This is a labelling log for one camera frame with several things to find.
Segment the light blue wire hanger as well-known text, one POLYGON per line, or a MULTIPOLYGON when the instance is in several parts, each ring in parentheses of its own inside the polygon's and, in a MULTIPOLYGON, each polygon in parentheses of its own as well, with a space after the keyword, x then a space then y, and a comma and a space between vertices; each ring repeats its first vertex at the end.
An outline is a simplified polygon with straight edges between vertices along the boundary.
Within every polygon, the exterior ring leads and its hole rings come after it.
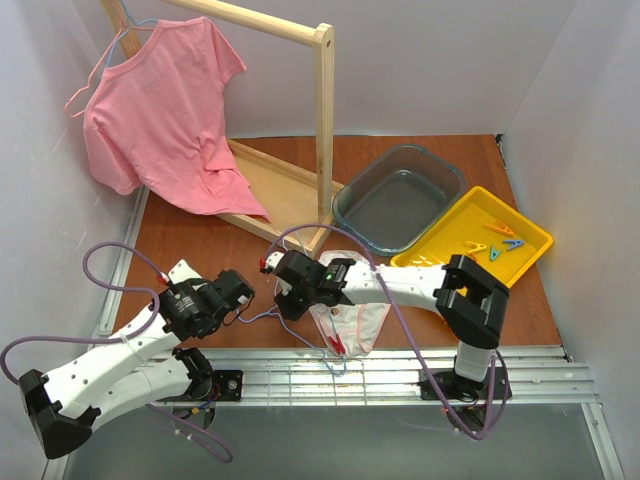
POLYGON ((328 372, 333 377, 342 377, 347 373, 347 361, 346 361, 346 355, 344 353, 339 353, 336 355, 336 357, 339 359, 342 365, 341 369, 336 369, 335 366, 329 362, 329 359, 328 359, 329 350, 327 348, 322 348, 320 346, 313 345, 310 341, 308 341, 303 336, 301 336, 300 334, 292 330, 287 325, 286 320, 284 319, 284 316, 280 312, 280 309, 276 303, 273 303, 272 306, 269 307, 267 310, 264 310, 263 312, 260 312, 249 319, 243 318, 242 315, 247 309, 250 308, 251 303, 252 303, 252 300, 246 300, 244 303, 241 303, 240 306, 234 310, 233 318, 229 322, 225 323, 225 326, 231 326, 236 321, 242 324, 251 324, 262 318, 267 318, 267 317, 277 318, 280 325, 283 327, 286 333, 288 333, 289 335, 294 337, 296 340, 301 342, 304 346, 310 348, 312 351, 314 351, 319 355, 319 360, 322 362, 324 367, 328 370, 328 372))

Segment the red clothespin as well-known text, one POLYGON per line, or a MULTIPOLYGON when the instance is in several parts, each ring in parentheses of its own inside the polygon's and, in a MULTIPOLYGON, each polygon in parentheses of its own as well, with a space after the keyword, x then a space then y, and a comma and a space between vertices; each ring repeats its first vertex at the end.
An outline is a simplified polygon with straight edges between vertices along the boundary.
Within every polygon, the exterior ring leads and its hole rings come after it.
POLYGON ((334 337, 329 337, 330 345, 332 346, 334 352, 337 355, 345 355, 346 349, 339 335, 335 335, 334 337))

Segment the white pink-trimmed underwear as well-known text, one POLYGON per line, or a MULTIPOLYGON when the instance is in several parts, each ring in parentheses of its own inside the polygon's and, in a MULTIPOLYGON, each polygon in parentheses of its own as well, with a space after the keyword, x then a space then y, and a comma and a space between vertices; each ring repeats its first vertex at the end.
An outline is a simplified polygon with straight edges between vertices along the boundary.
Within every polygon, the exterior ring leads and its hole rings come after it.
POLYGON ((346 349, 346 357, 354 357, 366 355, 372 350, 389 310, 388 303, 335 307, 317 304, 309 308, 309 313, 333 354, 337 355, 329 337, 339 335, 346 349))

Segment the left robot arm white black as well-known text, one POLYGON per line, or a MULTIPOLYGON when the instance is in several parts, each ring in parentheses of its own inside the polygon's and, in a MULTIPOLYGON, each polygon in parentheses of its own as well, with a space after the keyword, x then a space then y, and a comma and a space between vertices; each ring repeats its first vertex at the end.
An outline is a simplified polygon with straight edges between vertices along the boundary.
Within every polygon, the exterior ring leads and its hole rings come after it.
POLYGON ((18 380, 26 413, 49 459, 70 454, 107 422, 155 401, 237 400, 242 374, 214 371, 180 343, 215 333, 255 295, 235 270, 213 280, 175 279, 132 321, 77 359, 18 380))

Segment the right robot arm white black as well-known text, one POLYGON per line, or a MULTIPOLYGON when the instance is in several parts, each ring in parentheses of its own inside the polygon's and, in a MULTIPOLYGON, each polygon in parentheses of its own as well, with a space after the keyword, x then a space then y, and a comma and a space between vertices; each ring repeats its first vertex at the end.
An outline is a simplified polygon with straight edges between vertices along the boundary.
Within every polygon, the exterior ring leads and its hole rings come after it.
POLYGON ((437 313, 458 339, 453 381, 478 389, 488 381, 510 290, 468 256, 455 254, 448 263, 429 267, 373 267, 347 257, 323 265, 299 251, 274 252, 261 271, 278 279, 282 291, 275 301, 292 321, 318 304, 396 303, 437 313))

